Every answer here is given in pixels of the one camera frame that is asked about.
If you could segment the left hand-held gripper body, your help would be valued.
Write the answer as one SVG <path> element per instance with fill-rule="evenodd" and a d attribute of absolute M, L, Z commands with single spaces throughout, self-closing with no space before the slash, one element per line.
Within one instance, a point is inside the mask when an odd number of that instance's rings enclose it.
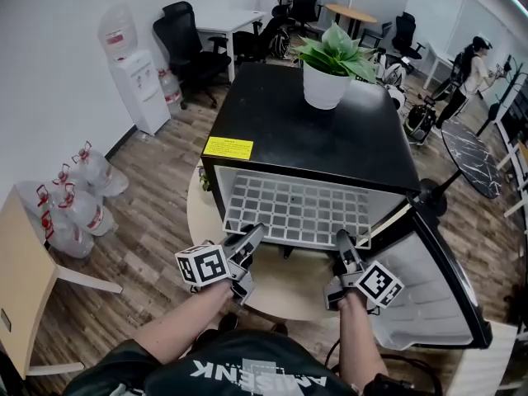
<path fill-rule="evenodd" d="M 249 267 L 254 245 L 247 239 L 226 244 L 203 243 L 177 252 L 175 258 L 183 281 L 198 290 L 229 280 L 236 304 L 244 305 L 254 290 Z"/>

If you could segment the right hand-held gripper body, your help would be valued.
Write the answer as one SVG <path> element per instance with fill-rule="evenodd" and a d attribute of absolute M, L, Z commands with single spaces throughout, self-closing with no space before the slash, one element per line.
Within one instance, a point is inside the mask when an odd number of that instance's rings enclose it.
<path fill-rule="evenodd" d="M 324 286 L 327 310 L 337 310 L 337 303 L 349 290 L 359 290 L 375 306 L 386 309 L 403 291 L 403 283 L 380 262 L 364 266 L 358 262 L 338 262 L 334 277 Z"/>

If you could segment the white wire fridge shelf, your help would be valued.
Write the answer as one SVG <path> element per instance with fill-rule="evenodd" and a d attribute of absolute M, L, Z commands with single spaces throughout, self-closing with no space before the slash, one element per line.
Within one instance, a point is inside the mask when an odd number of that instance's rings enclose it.
<path fill-rule="evenodd" d="M 215 174 L 227 233 L 263 224 L 267 243 L 335 250 L 343 229 L 358 248 L 370 248 L 367 190 L 234 167 Z"/>

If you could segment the black mini fridge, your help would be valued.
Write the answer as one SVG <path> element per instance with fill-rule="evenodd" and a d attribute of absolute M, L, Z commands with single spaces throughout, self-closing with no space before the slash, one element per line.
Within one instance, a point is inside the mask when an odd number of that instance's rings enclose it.
<path fill-rule="evenodd" d="M 367 190 L 370 235 L 419 191 L 412 152 L 385 88 L 354 81 L 337 107 L 322 111 L 304 99 L 301 69 L 281 65 L 242 65 L 201 161 L 221 215 L 217 167 Z"/>

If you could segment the person's right forearm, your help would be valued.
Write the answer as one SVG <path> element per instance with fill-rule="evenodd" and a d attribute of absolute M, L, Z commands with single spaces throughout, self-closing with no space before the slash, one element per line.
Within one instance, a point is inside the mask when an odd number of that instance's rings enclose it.
<path fill-rule="evenodd" d="M 338 302 L 340 312 L 341 378 L 359 390 L 373 381 L 377 374 L 387 375 L 387 367 L 376 346 L 375 336 L 366 310 L 366 298 L 351 289 Z"/>

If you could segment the person's left forearm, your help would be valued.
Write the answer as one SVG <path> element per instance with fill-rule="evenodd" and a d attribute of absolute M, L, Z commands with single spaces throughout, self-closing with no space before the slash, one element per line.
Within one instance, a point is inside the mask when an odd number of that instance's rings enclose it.
<path fill-rule="evenodd" d="M 230 280 L 217 281 L 175 309 L 140 327 L 132 336 L 162 364 L 180 358 L 233 298 Z"/>

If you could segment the white slatted table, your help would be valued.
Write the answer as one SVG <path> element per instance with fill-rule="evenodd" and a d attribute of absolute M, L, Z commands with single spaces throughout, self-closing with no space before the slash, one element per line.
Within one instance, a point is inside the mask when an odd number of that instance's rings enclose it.
<path fill-rule="evenodd" d="M 488 349 L 468 349 L 460 358 L 445 396 L 495 396 L 516 341 L 517 327 L 490 322 L 493 339 Z"/>

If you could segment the black marble round table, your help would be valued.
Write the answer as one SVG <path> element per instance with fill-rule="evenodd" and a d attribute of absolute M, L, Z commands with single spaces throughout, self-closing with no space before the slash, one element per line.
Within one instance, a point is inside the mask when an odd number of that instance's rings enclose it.
<path fill-rule="evenodd" d="M 463 176 L 481 196 L 489 200 L 498 198 L 502 186 L 497 162 L 488 146 L 469 127 L 454 119 L 443 123 L 441 136 L 457 170 L 441 184 L 429 178 L 422 179 L 417 201 L 425 205 L 436 217 L 441 217 L 447 210 L 445 192 L 460 176 Z"/>

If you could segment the light wooden table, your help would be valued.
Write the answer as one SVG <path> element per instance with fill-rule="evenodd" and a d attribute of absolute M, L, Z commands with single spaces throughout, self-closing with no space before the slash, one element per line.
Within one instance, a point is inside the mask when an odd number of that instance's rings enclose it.
<path fill-rule="evenodd" d="M 0 209 L 0 309 L 12 323 L 9 332 L 0 319 L 0 344 L 23 379 L 85 369 L 82 362 L 30 365 L 40 321 L 58 280 L 114 294 L 123 290 L 116 283 L 58 265 L 37 236 L 13 187 Z"/>

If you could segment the wooden table white legs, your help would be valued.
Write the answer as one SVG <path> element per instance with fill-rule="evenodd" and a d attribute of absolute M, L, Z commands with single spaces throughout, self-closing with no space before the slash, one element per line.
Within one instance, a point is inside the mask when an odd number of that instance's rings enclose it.
<path fill-rule="evenodd" d="M 501 170 L 508 162 L 514 165 L 517 156 L 520 156 L 521 160 L 526 164 L 526 177 L 519 182 L 519 186 L 517 187 L 517 190 L 521 193 L 521 199 L 504 212 L 504 218 L 508 218 L 520 208 L 528 208 L 528 147 L 521 141 L 518 141 L 499 162 L 497 169 Z"/>

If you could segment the black coat rack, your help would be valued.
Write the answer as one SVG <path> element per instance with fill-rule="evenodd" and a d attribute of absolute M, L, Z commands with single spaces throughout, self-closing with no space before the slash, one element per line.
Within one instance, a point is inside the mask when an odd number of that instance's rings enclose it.
<path fill-rule="evenodd" d="M 502 96 L 498 99 L 497 102 L 493 103 L 488 111 L 488 118 L 483 123 L 483 125 L 480 127 L 480 129 L 477 131 L 476 136 L 479 137 L 485 129 L 488 127 L 488 125 L 492 122 L 494 122 L 497 119 L 498 113 L 501 110 L 502 107 L 505 107 L 504 103 L 506 99 L 508 98 L 509 94 L 512 92 L 514 87 L 516 86 L 517 80 L 522 76 L 528 76 L 528 73 L 522 72 L 523 64 L 518 65 L 515 58 L 509 54 L 507 57 L 506 62 L 502 66 L 501 69 L 501 77 L 505 78 L 507 80 L 507 88 L 505 92 L 502 94 Z"/>

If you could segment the white office desk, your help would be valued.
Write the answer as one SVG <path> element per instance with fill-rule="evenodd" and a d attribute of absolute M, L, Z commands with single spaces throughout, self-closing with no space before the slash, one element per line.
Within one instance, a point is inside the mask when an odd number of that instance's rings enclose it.
<path fill-rule="evenodd" d="M 425 82 L 422 85 L 422 89 L 423 90 L 427 90 L 428 89 L 428 87 L 429 87 L 429 85 L 431 83 L 431 80 L 433 79 L 434 74 L 435 74 L 435 72 L 436 72 L 436 70 L 437 70 L 437 68 L 438 68 L 438 66 L 440 64 L 444 65 L 444 66 L 446 66 L 448 68 L 452 68 L 454 60 L 455 60 L 454 56 L 451 56 L 451 55 L 447 54 L 445 51 L 440 50 L 437 46 L 434 46 L 433 44 L 429 44 L 427 57 L 430 54 L 433 57 L 433 62 L 432 62 L 432 65 L 431 65 L 430 69 L 427 72 L 426 80 L 425 80 Z"/>
<path fill-rule="evenodd" d="M 235 79 L 235 65 L 233 52 L 233 34 L 261 21 L 265 12 L 239 9 L 198 9 L 195 12 L 196 28 L 198 31 L 221 34 L 227 39 L 226 53 L 231 58 L 228 66 L 229 81 Z"/>

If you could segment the black mesh office chair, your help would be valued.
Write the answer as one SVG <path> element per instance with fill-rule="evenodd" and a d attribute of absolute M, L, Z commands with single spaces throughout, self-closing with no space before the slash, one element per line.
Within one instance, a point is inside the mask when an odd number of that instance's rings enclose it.
<path fill-rule="evenodd" d="M 227 44 L 224 37 L 212 36 L 214 49 L 206 51 L 196 28 L 193 7 L 185 1 L 163 8 L 163 17 L 153 23 L 153 32 L 168 52 L 168 67 L 183 87 L 204 92 L 211 106 L 218 102 L 210 86 L 228 69 L 232 58 L 219 48 Z"/>

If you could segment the round wooden table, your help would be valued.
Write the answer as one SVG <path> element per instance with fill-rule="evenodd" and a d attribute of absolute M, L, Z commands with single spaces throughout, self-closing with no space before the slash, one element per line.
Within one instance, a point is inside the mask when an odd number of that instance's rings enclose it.
<path fill-rule="evenodd" d="M 353 7 L 345 7 L 339 4 L 327 3 L 325 7 L 334 13 L 334 22 L 339 25 L 341 17 L 349 20 L 347 34 L 355 40 L 359 35 L 362 23 L 376 23 L 377 19 L 368 13 L 359 11 Z"/>

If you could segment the large clear dispenser bottle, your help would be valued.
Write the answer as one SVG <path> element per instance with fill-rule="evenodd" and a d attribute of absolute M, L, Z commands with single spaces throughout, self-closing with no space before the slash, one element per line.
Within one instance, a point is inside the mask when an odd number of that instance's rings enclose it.
<path fill-rule="evenodd" d="M 137 30 L 132 12 L 126 4 L 115 5 L 102 16 L 98 38 L 110 60 L 126 59 L 137 50 Z"/>

